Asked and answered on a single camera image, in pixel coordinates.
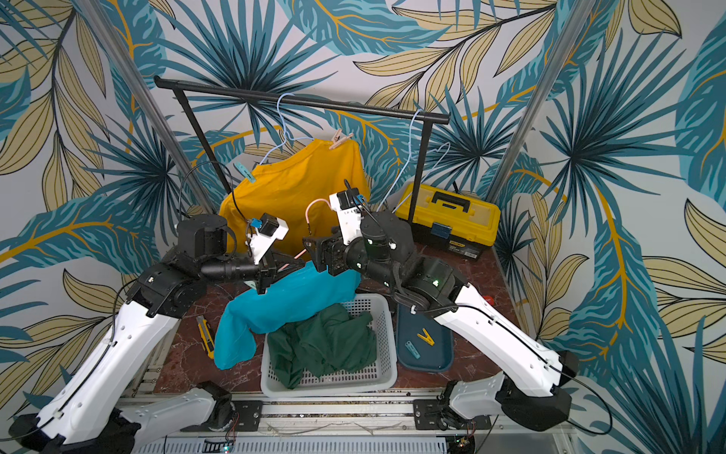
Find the teal blue t-shirt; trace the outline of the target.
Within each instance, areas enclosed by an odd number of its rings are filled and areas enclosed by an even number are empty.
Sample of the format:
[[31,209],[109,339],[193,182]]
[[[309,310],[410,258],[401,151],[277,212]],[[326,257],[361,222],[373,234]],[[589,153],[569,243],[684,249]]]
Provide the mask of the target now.
[[219,321],[215,366],[228,370],[252,359],[257,349],[256,334],[272,333],[287,323],[305,321],[334,304],[353,301],[360,281],[358,272],[332,276],[329,272],[318,272],[309,261],[263,294],[241,293],[227,304]]

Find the yellow clothespin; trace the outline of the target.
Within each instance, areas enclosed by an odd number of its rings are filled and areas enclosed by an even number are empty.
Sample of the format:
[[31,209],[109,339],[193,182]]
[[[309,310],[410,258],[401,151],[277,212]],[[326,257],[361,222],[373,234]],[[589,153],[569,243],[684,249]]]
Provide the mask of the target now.
[[419,339],[421,339],[423,342],[425,342],[426,344],[428,344],[429,346],[434,346],[435,345],[434,339],[432,338],[432,336],[429,334],[429,332],[425,328],[423,328],[417,334],[417,337]]

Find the white blue wire hanger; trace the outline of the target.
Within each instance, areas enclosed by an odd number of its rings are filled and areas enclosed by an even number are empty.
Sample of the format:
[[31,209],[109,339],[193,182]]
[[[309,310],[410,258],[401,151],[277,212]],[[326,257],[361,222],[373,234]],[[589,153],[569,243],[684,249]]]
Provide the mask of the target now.
[[406,127],[406,156],[402,166],[397,170],[394,179],[387,186],[387,191],[382,197],[376,210],[381,210],[389,200],[392,193],[404,183],[408,177],[408,170],[413,166],[414,160],[421,154],[415,150],[414,143],[418,142],[419,147],[423,147],[423,152],[427,152],[428,141],[431,136],[434,125],[447,125],[449,123],[449,115],[446,113],[425,113],[421,108],[417,109],[408,121]]

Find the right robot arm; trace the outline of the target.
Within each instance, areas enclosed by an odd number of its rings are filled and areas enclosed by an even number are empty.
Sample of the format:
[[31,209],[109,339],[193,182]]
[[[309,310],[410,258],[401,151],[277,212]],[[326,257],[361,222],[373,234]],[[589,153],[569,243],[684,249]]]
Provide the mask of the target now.
[[572,397],[563,385],[578,373],[573,354],[539,344],[452,265],[419,253],[411,227],[392,213],[352,209],[338,220],[335,234],[304,239],[319,272],[355,271],[376,281],[395,302],[457,333],[499,367],[490,378],[449,384],[439,399],[444,421],[503,414],[531,431],[546,431],[568,420]]

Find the dark green t-shirt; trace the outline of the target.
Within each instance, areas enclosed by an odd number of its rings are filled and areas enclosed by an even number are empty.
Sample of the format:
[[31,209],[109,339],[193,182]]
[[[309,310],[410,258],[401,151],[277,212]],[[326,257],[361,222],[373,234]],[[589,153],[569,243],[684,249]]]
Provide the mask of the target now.
[[371,323],[370,312],[352,316],[341,304],[305,321],[287,323],[268,334],[271,368],[287,389],[297,388],[305,372],[315,378],[357,373],[377,359]]

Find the pink wire hanger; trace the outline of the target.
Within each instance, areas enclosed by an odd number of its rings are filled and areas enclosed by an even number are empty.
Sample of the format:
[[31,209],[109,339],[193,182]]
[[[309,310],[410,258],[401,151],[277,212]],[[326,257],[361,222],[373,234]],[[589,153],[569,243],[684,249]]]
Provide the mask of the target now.
[[318,198],[310,202],[304,210],[304,215],[291,223],[293,238],[293,253],[295,259],[300,259],[306,254],[303,240],[307,236],[326,236],[330,232],[330,217],[333,212],[329,200]]

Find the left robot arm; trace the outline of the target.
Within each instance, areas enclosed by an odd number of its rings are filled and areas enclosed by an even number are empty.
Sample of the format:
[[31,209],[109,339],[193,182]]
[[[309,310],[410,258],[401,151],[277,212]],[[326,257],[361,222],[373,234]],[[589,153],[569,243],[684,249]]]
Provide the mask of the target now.
[[279,269],[298,259],[274,251],[289,231],[264,214],[251,226],[247,253],[220,215],[204,214],[177,226],[178,243],[132,282],[126,300],[113,308],[110,330],[75,376],[37,414],[17,417],[9,440],[38,453],[130,453],[187,428],[228,431],[236,421],[231,395],[204,382],[179,398],[147,410],[119,410],[117,402],[150,352],[209,286],[251,281],[264,293]]

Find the turquoise clothespin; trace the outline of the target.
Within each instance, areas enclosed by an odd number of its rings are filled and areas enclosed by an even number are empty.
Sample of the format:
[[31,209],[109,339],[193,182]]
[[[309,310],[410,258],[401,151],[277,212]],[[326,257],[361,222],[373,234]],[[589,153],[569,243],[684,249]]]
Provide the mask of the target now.
[[414,346],[414,344],[410,340],[407,340],[405,342],[405,346],[406,346],[406,349],[408,350],[408,352],[410,352],[410,354],[415,359],[421,359],[421,354],[418,352],[418,350],[416,349],[416,347]]

